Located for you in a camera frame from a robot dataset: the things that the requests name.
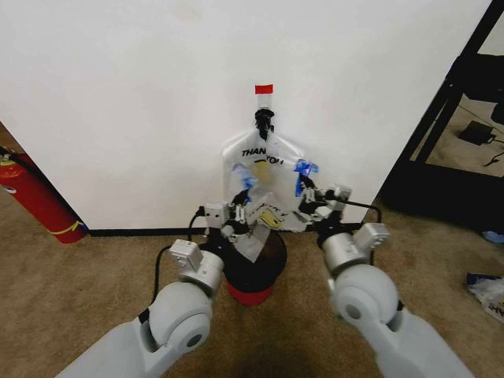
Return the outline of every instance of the plastic bag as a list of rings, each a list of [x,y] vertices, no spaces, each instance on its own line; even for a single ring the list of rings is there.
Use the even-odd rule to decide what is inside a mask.
[[[272,85],[258,87],[269,88],[271,95]],[[274,113],[264,107],[271,101],[261,89],[258,93],[258,87],[257,127],[231,141],[222,154],[225,197],[232,202],[247,190],[247,223],[258,221],[276,230],[303,231],[304,225],[292,213],[302,200],[299,176],[313,178],[318,166],[305,158],[301,148],[273,132],[270,120]]]
[[[487,276],[478,275],[471,275],[471,277],[473,283],[468,284],[468,289],[481,302],[485,312],[504,323],[504,280],[494,277],[481,278]]]

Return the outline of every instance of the fire extinguisher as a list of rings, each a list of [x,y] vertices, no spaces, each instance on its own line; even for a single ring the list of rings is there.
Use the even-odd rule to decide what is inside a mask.
[[[50,234],[62,243],[74,243],[87,234],[27,154],[14,155],[0,147],[0,155],[0,185]]]

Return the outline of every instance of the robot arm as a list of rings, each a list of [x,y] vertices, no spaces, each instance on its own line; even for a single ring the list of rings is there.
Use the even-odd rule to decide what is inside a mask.
[[[333,186],[322,193],[307,177],[302,186],[297,216],[319,234],[332,310],[365,337],[382,374],[473,378],[435,329],[402,305],[391,278],[369,264],[372,250],[389,236],[385,226],[365,224],[352,233],[340,221],[350,188]],[[239,200],[205,206],[208,245],[216,254],[250,232]],[[148,309],[104,335],[58,377],[156,377],[205,341],[224,263],[183,240],[173,244],[170,254],[181,266],[181,282],[163,288]]]
[[[385,226],[364,224],[352,235],[339,221],[351,190],[313,190],[306,189],[303,202],[318,202],[311,217],[324,252],[331,308],[365,337],[384,377],[474,378],[437,331],[403,306],[391,278],[369,265],[372,249],[390,235]]]
[[[170,254],[181,282],[164,287],[137,318],[106,333],[57,377],[159,377],[206,340],[224,264],[185,240]]]

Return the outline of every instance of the floor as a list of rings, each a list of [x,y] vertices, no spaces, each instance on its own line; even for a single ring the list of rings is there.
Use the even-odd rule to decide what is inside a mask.
[[[174,237],[87,237],[61,245],[0,193],[0,376],[51,377],[150,300],[154,260]],[[429,321],[479,378],[504,376],[504,324],[465,288],[466,272],[502,274],[504,250],[471,231],[384,209],[392,238],[376,264],[410,311]],[[212,332],[167,377],[378,377],[372,351],[335,319],[315,235],[285,234],[288,262],[264,304],[243,307],[223,285]],[[161,283],[176,278],[162,261]]]
[[[504,125],[493,122],[490,118],[495,104],[473,101],[463,96],[460,105],[451,117],[444,133],[435,145],[427,163],[448,168],[463,169],[497,177],[504,176],[504,156],[500,162],[485,167],[492,156],[504,152],[504,144],[493,142],[477,146],[458,138],[471,120],[492,126],[496,139],[504,141]]]

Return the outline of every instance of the red tape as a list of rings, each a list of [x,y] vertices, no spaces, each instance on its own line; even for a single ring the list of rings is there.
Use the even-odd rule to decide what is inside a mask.
[[[270,95],[271,93],[273,93],[273,84],[255,86],[256,95]]]
[[[257,306],[263,303],[273,292],[273,285],[268,287],[264,291],[258,291],[255,293],[244,293],[233,285],[231,285],[228,281],[228,289],[231,293],[231,296],[245,306]]]

